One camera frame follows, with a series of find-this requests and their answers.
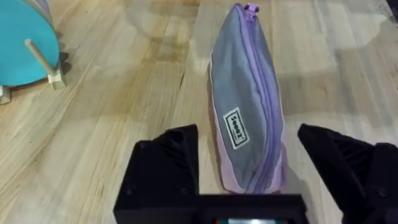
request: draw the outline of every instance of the screen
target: screen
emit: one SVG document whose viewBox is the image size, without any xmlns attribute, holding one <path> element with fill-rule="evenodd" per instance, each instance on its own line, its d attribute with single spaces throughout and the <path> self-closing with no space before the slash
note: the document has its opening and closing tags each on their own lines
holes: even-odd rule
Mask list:
<svg viewBox="0 0 398 224">
<path fill-rule="evenodd" d="M 230 218 L 230 219 L 217 220 L 216 224 L 285 224 L 285 222 L 282 220 Z"/>
</svg>

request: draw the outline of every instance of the wooden dowel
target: wooden dowel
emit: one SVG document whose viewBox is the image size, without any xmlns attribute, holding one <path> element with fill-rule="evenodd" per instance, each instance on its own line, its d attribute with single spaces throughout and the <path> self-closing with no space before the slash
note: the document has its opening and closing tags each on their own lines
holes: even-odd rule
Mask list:
<svg viewBox="0 0 398 224">
<path fill-rule="evenodd" d="M 54 68 L 46 61 L 40 50 L 37 48 L 35 43 L 32 40 L 26 39 L 25 45 L 29 48 L 30 52 L 35 56 L 35 58 L 43 65 L 44 69 L 49 73 L 51 76 L 56 76 L 57 73 L 55 72 Z"/>
</svg>

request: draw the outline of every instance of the purple zipper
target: purple zipper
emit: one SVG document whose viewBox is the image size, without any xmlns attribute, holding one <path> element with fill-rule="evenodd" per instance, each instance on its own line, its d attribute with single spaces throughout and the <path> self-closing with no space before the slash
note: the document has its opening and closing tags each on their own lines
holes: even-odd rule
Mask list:
<svg viewBox="0 0 398 224">
<path fill-rule="evenodd" d="M 257 83 L 257 89 L 259 91 L 261 97 L 261 103 L 266 115 L 267 123 L 267 139 L 266 139 L 266 148 L 269 149 L 266 151 L 266 159 L 262 160 L 260 163 L 259 169 L 253 175 L 252 181 L 249 184 L 248 191 L 253 193 L 264 193 L 264 184 L 266 181 L 266 177 L 273 172 L 273 170 L 268 169 L 266 164 L 269 164 L 271 159 L 274 157 L 275 151 L 275 139 L 276 136 L 271 134 L 270 130 L 274 130 L 274 119 L 273 118 L 273 106 L 271 106 L 271 94 L 268 83 L 265 81 L 265 73 L 259 68 L 259 57 L 257 52 L 254 50 L 256 45 L 254 44 L 254 30 L 253 30 L 253 22 L 257 19 L 256 13 L 259 11 L 259 6 L 256 4 L 247 4 L 243 10 L 240 4 L 235 4 L 235 8 L 239 14 L 239 18 L 241 21 L 242 29 L 242 37 L 244 42 L 244 48 L 246 50 L 246 55 L 249 59 L 249 64 L 251 67 L 251 71 L 254 77 L 254 80 Z"/>
</svg>

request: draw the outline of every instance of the wooden base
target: wooden base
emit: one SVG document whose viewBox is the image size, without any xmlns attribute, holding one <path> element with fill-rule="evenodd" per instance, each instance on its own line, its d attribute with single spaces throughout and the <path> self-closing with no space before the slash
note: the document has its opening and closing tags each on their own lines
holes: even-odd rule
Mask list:
<svg viewBox="0 0 398 224">
<path fill-rule="evenodd" d="M 47 75 L 47 78 L 49 79 L 49 84 L 51 84 L 54 90 L 58 90 L 66 86 L 65 77 L 63 76 L 63 72 L 59 63 L 57 65 L 56 75 L 49 74 Z"/>
<path fill-rule="evenodd" d="M 11 92 L 6 86 L 0 85 L 0 105 L 11 102 Z"/>
</svg>

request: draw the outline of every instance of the wooden stand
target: wooden stand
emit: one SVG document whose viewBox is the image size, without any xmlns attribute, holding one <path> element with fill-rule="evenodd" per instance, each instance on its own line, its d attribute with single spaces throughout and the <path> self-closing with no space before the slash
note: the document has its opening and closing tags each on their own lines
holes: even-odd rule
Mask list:
<svg viewBox="0 0 398 224">
<path fill-rule="evenodd" d="M 35 58 L 43 65 L 44 69 L 49 73 L 47 75 L 49 83 L 54 90 L 63 88 L 66 86 L 65 79 L 63 77 L 62 69 L 60 63 L 57 65 L 57 71 L 46 61 L 40 50 L 36 47 L 33 41 L 27 39 L 25 40 L 26 46 L 29 48 L 30 52 L 35 56 Z"/>
<path fill-rule="evenodd" d="M 49 80 L 49 84 L 52 86 L 54 90 L 58 90 L 66 86 L 65 78 L 63 76 L 61 64 L 57 64 L 57 69 L 54 68 L 46 61 L 40 50 L 36 47 L 33 41 L 27 39 L 25 40 L 26 46 L 35 56 L 35 58 L 43 65 L 44 69 L 49 73 L 47 78 Z M 0 105 L 11 102 L 11 91 L 9 87 L 0 85 Z"/>
<path fill-rule="evenodd" d="M 11 102 L 11 92 L 6 86 L 0 85 L 0 105 Z"/>
</svg>

